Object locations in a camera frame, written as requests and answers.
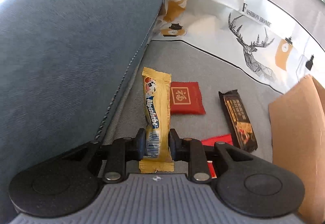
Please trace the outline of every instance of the barcode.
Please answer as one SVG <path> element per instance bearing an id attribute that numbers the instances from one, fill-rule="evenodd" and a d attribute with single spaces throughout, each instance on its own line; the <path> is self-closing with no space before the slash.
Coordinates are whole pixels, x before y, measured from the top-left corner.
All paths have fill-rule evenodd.
<path id="1" fill-rule="evenodd" d="M 159 134 L 150 135 L 147 141 L 147 156 L 156 158 L 159 155 Z"/>

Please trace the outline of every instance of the blue label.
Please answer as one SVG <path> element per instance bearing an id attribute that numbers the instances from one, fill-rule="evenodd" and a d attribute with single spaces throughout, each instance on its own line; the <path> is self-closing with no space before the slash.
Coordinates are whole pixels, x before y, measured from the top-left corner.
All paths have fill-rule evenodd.
<path id="1" fill-rule="evenodd" d="M 158 116 L 155 111 L 155 107 L 153 105 L 153 97 L 154 96 L 150 96 L 150 97 L 146 98 L 146 107 L 149 112 L 149 117 L 151 120 L 152 128 L 158 129 L 159 128 L 159 120 L 158 120 Z"/>

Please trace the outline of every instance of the deer antler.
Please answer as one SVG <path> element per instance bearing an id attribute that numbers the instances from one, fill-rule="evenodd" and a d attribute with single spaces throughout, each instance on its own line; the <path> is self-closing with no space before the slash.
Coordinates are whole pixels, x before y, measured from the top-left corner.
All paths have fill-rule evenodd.
<path id="1" fill-rule="evenodd" d="M 269 46 L 273 41 L 274 41 L 274 38 L 268 43 L 268 40 L 269 40 L 269 37 L 268 37 L 268 34 L 266 32 L 266 28 L 264 28 L 265 30 L 265 40 L 262 41 L 261 43 L 260 42 L 260 35 L 257 35 L 257 40 L 256 42 L 251 42 L 251 45 L 249 47 L 251 48 L 255 48 L 255 47 L 259 47 L 259 48 L 265 48 L 267 46 Z"/>
<path id="2" fill-rule="evenodd" d="M 228 26 L 229 26 L 229 29 L 230 29 L 230 31 L 238 38 L 238 39 L 240 39 L 241 41 L 243 41 L 243 37 L 242 37 L 242 35 L 239 33 L 239 31 L 241 30 L 241 28 L 242 28 L 242 25 L 240 25 L 239 27 L 238 27 L 238 29 L 236 30 L 236 25 L 235 25 L 235 22 L 236 22 L 236 20 L 237 19 L 239 19 L 240 17 L 242 17 L 243 15 L 241 15 L 241 16 L 239 16 L 239 17 L 237 17 L 237 18 L 234 18 L 233 20 L 232 20 L 232 22 L 230 22 L 230 19 L 231 19 L 231 13 L 229 13 L 229 17 L 228 17 Z"/>

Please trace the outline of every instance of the gray ribbed panel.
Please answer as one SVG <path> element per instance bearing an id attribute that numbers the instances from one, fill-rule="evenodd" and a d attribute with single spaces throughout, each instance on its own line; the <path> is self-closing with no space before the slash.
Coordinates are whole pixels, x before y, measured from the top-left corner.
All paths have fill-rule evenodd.
<path id="1" fill-rule="evenodd" d="M 291 214 L 273 220 L 242 216 L 223 205 L 207 185 L 194 184 L 183 174 L 130 174 L 123 183 L 107 184 L 87 208 L 66 217 L 39 219 L 18 215 L 11 224 L 300 224 Z"/>

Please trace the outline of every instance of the silver screw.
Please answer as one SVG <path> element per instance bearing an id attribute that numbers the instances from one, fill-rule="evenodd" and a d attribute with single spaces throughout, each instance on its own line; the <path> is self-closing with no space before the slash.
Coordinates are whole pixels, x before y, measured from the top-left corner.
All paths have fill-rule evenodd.
<path id="1" fill-rule="evenodd" d="M 117 172 L 108 172 L 105 173 L 105 179 L 108 181 L 114 181 L 121 178 L 121 175 Z"/>
<path id="2" fill-rule="evenodd" d="M 206 181 L 209 180 L 210 176 L 206 173 L 196 173 L 194 179 L 197 181 Z"/>

